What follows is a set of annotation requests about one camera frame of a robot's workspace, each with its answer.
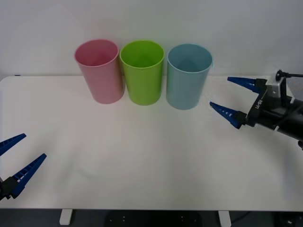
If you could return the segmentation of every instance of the white wall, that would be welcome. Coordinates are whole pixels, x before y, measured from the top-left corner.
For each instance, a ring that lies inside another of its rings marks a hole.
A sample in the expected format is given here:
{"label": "white wall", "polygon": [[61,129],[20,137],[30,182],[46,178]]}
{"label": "white wall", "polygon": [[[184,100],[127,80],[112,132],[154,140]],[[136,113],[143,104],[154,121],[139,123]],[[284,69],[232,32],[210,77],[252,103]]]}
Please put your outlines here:
{"label": "white wall", "polygon": [[76,47],[152,39],[198,43],[212,74],[303,73],[302,0],[1,0],[0,77],[79,73]]}

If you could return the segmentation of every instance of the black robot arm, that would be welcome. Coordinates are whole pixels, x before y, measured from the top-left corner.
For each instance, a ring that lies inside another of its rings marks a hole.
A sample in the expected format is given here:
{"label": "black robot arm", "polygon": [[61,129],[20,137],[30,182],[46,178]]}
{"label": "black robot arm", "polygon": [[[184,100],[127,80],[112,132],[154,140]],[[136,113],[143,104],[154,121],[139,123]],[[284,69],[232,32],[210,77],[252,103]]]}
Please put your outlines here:
{"label": "black robot arm", "polygon": [[210,105],[237,129],[245,124],[251,127],[261,124],[299,140],[298,144],[303,148],[303,101],[286,95],[286,78],[290,77],[303,75],[279,70],[270,80],[228,77],[230,82],[258,93],[248,114],[213,102]]}

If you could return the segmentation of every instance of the green cup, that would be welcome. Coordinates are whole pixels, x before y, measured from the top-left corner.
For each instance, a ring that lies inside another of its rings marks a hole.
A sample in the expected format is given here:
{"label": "green cup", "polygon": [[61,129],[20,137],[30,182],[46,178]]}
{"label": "green cup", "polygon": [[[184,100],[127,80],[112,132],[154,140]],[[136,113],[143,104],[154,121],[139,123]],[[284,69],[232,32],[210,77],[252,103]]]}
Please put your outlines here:
{"label": "green cup", "polygon": [[151,105],[161,96],[162,47],[148,40],[126,45],[120,52],[129,98],[138,105]]}

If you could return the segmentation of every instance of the cup rim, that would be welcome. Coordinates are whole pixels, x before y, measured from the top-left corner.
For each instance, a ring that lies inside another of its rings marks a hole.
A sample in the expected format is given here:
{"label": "cup rim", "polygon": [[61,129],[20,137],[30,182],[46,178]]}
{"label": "cup rim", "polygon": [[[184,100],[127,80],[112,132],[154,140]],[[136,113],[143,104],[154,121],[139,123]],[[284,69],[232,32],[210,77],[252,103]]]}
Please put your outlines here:
{"label": "cup rim", "polygon": [[[76,52],[80,49],[80,47],[82,47],[83,45],[89,43],[89,42],[92,42],[92,41],[108,41],[108,42],[111,42],[113,45],[115,45],[116,49],[117,49],[117,54],[114,56],[114,58],[112,60],[110,60],[109,62],[105,63],[105,64],[102,64],[102,65],[95,65],[95,66],[89,66],[89,65],[83,65],[81,64],[80,62],[78,62],[78,60],[76,59]],[[75,61],[81,65],[81,66],[84,66],[84,67],[87,67],[87,68],[98,68],[98,67],[101,67],[101,66],[106,66],[108,65],[109,63],[113,62],[117,56],[119,55],[119,47],[117,46],[117,44],[115,44],[113,41],[111,40],[108,40],[108,39],[91,39],[91,40],[88,40],[84,43],[82,43],[80,46],[78,46],[78,48],[75,50],[75,53],[74,53],[74,59]]]}
{"label": "cup rim", "polygon": [[171,48],[171,49],[169,50],[168,54],[167,54],[167,62],[168,62],[168,63],[170,64],[170,66],[172,66],[174,69],[176,69],[176,70],[178,70],[178,71],[180,71],[180,72],[188,73],[188,74],[196,74],[196,73],[204,72],[204,71],[208,70],[208,69],[212,66],[212,64],[213,64],[213,62],[214,62],[214,58],[213,58],[212,54],[209,52],[210,56],[212,57],[212,63],[211,63],[205,70],[201,70],[201,71],[197,71],[197,72],[186,72],[186,71],[180,70],[180,69],[178,69],[177,67],[175,67],[175,66],[169,61],[169,53],[172,51],[172,49],[176,48],[177,46],[181,46],[181,45],[194,45],[194,46],[199,46],[199,47],[202,47],[203,49],[205,49],[205,50],[207,50],[207,51],[209,52],[208,49],[206,49],[205,47],[203,47],[203,46],[201,46],[201,45],[199,45],[199,44],[187,43],[187,44],[179,44],[179,45],[176,45],[176,46],[174,46],[173,48]]}
{"label": "cup rim", "polygon": [[[133,43],[136,43],[136,42],[139,42],[139,41],[146,41],[146,42],[150,42],[150,43],[157,44],[157,45],[163,50],[163,57],[162,57],[162,59],[161,59],[158,63],[156,63],[156,64],[154,64],[154,65],[151,65],[151,66],[148,66],[148,67],[135,67],[135,66],[132,66],[132,65],[127,64],[127,63],[122,59],[122,56],[121,56],[121,53],[122,53],[123,49],[124,49],[126,46],[128,46],[129,44],[133,44]],[[163,47],[162,47],[159,43],[157,43],[157,42],[155,42],[155,41],[153,41],[153,40],[138,39],[138,40],[135,40],[135,41],[132,41],[132,42],[126,44],[126,45],[121,49],[119,56],[120,56],[120,60],[122,61],[123,64],[125,64],[125,65],[127,65],[127,66],[129,66],[129,67],[131,67],[131,68],[134,68],[134,69],[139,69],[139,70],[142,70],[142,69],[143,69],[143,70],[144,70],[144,69],[149,69],[149,68],[152,68],[152,67],[154,67],[154,66],[156,66],[156,65],[161,64],[161,62],[163,62],[163,60],[164,60],[164,58],[165,58],[165,51],[164,51]]]}

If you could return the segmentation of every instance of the blue cup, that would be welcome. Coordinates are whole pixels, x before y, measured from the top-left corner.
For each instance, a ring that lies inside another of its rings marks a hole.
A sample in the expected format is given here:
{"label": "blue cup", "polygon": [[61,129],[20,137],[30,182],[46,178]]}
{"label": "blue cup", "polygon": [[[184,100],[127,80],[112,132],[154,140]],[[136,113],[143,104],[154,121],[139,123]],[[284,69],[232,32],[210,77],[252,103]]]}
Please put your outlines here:
{"label": "blue cup", "polygon": [[210,52],[195,44],[182,44],[168,54],[166,99],[180,110],[195,107],[213,63]]}

